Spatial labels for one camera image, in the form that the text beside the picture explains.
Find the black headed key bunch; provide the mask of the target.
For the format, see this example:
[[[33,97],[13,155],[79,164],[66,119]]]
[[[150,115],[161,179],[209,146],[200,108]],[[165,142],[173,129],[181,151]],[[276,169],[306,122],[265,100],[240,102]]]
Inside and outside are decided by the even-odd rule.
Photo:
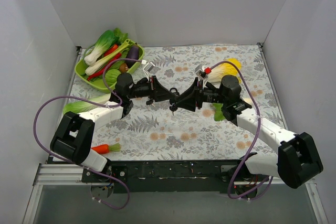
[[[150,106],[150,105],[151,105],[151,106],[155,106],[155,105],[154,105],[154,100],[153,100],[153,99],[149,99],[149,100],[147,100],[147,101],[146,101],[146,105],[148,105],[148,106]]]

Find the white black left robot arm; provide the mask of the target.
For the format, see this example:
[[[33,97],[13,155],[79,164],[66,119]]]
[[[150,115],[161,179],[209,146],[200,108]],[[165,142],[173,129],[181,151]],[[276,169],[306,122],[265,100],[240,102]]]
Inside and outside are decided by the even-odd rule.
[[[93,169],[93,175],[100,182],[111,178],[112,170],[107,166],[107,158],[91,148],[95,130],[111,121],[128,115],[133,108],[132,99],[148,97],[147,104],[166,101],[178,95],[176,88],[167,89],[156,76],[142,78],[137,83],[129,73],[117,77],[114,94],[102,107],[75,114],[67,112],[51,141],[50,149],[77,165]]]

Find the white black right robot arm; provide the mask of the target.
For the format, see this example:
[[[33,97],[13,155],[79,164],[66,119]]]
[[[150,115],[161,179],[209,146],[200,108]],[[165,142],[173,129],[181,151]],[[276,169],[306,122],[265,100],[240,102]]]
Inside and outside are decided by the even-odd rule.
[[[276,158],[249,156],[237,168],[242,180],[251,180],[256,174],[268,175],[278,177],[296,189],[321,173],[323,165],[312,136],[306,132],[288,131],[261,118],[256,108],[240,97],[241,90],[237,77],[232,75],[224,76],[218,88],[211,84],[202,85],[195,79],[186,91],[170,100],[170,110],[194,112],[203,103],[219,103],[226,120],[253,133],[277,154]]]

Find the black padlock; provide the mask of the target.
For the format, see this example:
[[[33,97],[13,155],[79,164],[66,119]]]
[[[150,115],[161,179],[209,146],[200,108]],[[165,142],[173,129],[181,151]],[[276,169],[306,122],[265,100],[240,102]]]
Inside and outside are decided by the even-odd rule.
[[[170,93],[171,93],[171,99],[175,99],[180,95],[177,88],[170,88]]]

